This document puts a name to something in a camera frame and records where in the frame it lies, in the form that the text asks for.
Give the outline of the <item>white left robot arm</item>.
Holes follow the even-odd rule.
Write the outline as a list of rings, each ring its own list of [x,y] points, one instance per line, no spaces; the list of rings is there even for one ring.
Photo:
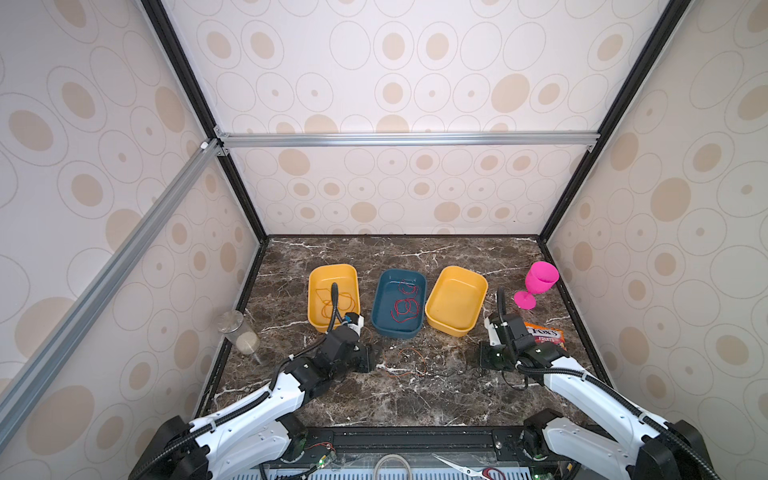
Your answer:
[[[364,318],[350,313],[315,344],[286,358],[267,385],[228,407],[185,422],[164,422],[131,479],[225,479],[296,457],[306,429],[294,413],[350,372],[367,373],[376,349],[360,342]]]

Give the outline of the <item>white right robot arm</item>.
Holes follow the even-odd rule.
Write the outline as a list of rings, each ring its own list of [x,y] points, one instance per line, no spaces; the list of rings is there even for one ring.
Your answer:
[[[703,436],[686,421],[670,422],[628,400],[553,342],[537,342],[511,314],[484,321],[489,339],[480,364],[516,371],[562,396],[601,428],[581,427],[552,409],[529,417],[520,436],[532,460],[567,457],[607,479],[715,479]]]

